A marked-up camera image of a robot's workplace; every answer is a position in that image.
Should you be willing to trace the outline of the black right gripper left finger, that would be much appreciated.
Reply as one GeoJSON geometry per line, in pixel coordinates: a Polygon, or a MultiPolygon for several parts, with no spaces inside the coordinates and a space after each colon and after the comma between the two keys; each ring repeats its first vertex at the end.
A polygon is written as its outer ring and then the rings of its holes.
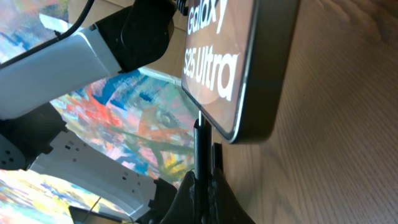
{"type": "Polygon", "coordinates": [[[188,171],[160,224],[195,224],[198,213],[198,184],[193,171],[188,171]]]}

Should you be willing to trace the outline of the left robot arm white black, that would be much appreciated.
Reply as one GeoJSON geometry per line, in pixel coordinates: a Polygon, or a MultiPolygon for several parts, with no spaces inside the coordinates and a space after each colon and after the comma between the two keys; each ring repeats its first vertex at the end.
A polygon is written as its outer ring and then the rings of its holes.
{"type": "Polygon", "coordinates": [[[176,188],[92,148],[67,128],[51,102],[160,59],[176,6],[137,0],[81,29],[92,5],[87,2],[66,32],[1,65],[1,169],[58,177],[116,204],[138,223],[160,223],[176,188]]]}

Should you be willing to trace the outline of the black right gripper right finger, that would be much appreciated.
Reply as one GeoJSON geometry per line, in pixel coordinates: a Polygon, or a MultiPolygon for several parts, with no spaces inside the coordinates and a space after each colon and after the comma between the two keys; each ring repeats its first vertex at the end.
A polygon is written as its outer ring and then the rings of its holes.
{"type": "Polygon", "coordinates": [[[212,174],[209,183],[210,220],[216,224],[255,224],[244,211],[223,173],[222,144],[212,146],[212,174]]]}

